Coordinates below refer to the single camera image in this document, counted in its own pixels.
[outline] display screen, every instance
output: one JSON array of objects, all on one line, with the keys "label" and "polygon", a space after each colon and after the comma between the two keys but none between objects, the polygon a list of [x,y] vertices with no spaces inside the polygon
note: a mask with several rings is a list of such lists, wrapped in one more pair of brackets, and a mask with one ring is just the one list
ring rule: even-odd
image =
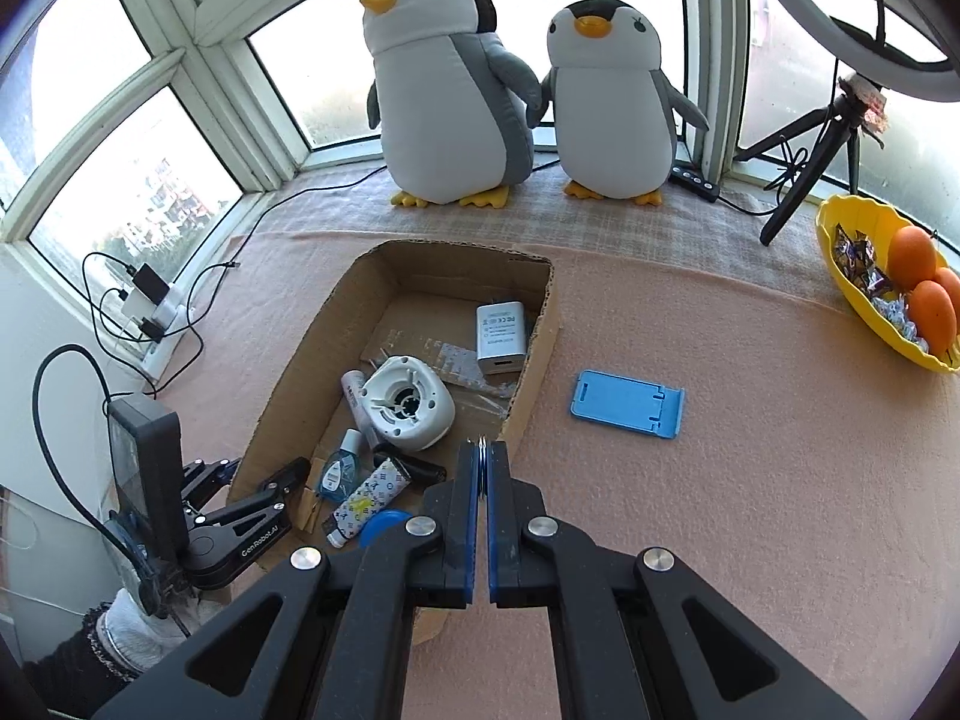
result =
[{"label": "display screen", "polygon": [[147,518],[147,501],[143,494],[136,440],[116,419],[109,418],[110,459],[117,487],[141,517]]}]

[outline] stuffed animal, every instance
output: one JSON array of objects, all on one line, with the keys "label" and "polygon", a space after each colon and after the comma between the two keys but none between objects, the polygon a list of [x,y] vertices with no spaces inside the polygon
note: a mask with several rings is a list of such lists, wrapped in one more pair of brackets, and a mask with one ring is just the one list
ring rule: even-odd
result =
[{"label": "stuffed animal", "polygon": [[376,80],[370,127],[401,191],[395,205],[502,208],[533,168],[520,103],[537,107],[536,75],[497,37],[491,0],[360,0]]},{"label": "stuffed animal", "polygon": [[647,18],[620,0],[582,0],[553,17],[546,36],[550,73],[535,127],[553,101],[567,194],[661,204],[677,148],[672,110],[708,129],[699,108],[661,71],[661,45]]}]

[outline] penguin foot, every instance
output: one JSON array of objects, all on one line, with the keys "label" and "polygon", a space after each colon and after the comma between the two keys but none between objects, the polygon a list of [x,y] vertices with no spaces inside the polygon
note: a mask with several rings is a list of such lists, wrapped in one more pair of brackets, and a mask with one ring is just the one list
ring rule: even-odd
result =
[{"label": "penguin foot", "polygon": [[460,198],[461,205],[475,205],[481,208],[485,205],[493,208],[503,208],[507,204],[507,195],[510,194],[510,187],[494,187],[486,191],[479,191],[477,194],[469,194]]},{"label": "penguin foot", "polygon": [[426,208],[427,205],[429,205],[426,200],[421,200],[419,197],[414,197],[409,193],[409,191],[403,191],[402,189],[390,198],[390,204],[402,205],[405,208],[413,208],[414,206],[418,208]]},{"label": "penguin foot", "polygon": [[578,184],[576,181],[570,181],[568,185],[563,187],[563,193],[569,194],[571,197],[576,197],[578,200],[603,199],[603,194],[597,194],[593,189],[587,189],[583,184]]},{"label": "penguin foot", "polygon": [[638,194],[632,199],[637,205],[662,205],[664,198],[659,193],[659,189],[648,191],[647,194]]}]

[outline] window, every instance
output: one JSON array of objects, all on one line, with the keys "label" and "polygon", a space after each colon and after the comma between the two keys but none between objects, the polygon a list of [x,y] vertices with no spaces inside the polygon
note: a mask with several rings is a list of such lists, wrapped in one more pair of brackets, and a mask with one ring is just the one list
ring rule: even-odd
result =
[{"label": "window", "polygon": [[[549,70],[546,28],[577,0],[493,0],[497,34],[508,50],[543,77]],[[683,0],[623,0],[656,25],[662,67],[683,89]],[[251,45],[312,148],[371,135],[366,99],[373,62],[363,41],[358,0],[307,0],[251,35]],[[551,109],[547,120],[552,119]]]},{"label": "window", "polygon": [[0,203],[149,59],[119,0],[57,0],[0,73]]},{"label": "window", "polygon": [[[240,194],[179,100],[163,89],[80,166],[30,242],[78,288],[80,261],[93,250],[149,263],[170,281]],[[91,258],[86,271],[95,299],[121,285],[120,269],[103,258]]]},{"label": "window", "polygon": [[[874,0],[813,0],[824,13],[874,33]],[[905,20],[887,10],[887,41],[919,61],[944,55]],[[833,56],[821,47],[776,0],[751,0],[751,47],[740,145],[750,146],[832,96]],[[840,66],[841,74],[850,68]],[[960,142],[952,119],[960,103],[929,103],[890,90],[889,128],[882,150],[861,137],[860,189],[898,206],[904,212],[960,244]],[[794,148],[811,148],[816,132],[795,139]],[[847,181],[843,149],[830,165],[830,177]]]}]

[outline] blue round lid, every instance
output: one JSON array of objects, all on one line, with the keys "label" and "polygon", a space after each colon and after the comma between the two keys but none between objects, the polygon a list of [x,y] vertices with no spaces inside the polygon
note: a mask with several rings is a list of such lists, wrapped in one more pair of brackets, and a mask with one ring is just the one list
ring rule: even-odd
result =
[{"label": "blue round lid", "polygon": [[405,522],[412,516],[413,514],[410,514],[410,512],[402,512],[400,509],[383,509],[382,512],[373,514],[373,517],[368,519],[366,525],[363,526],[363,530],[360,531],[360,546],[367,546],[387,528],[397,524],[397,522]]}]

